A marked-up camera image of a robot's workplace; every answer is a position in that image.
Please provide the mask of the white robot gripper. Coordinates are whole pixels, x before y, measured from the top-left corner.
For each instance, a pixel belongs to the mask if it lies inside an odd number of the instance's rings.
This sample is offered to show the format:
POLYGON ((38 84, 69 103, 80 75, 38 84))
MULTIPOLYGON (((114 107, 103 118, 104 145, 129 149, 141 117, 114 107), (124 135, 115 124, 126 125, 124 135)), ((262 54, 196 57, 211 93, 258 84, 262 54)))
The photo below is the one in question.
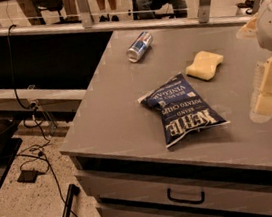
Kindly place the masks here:
MULTIPOLYGON (((256 38, 261 48, 272 51, 272 0, 264 0, 258 15, 253 15, 238 29, 236 38, 256 38)), ((250 119, 255 123, 266 123, 272 119, 272 56, 258 62, 253 78, 250 119)))

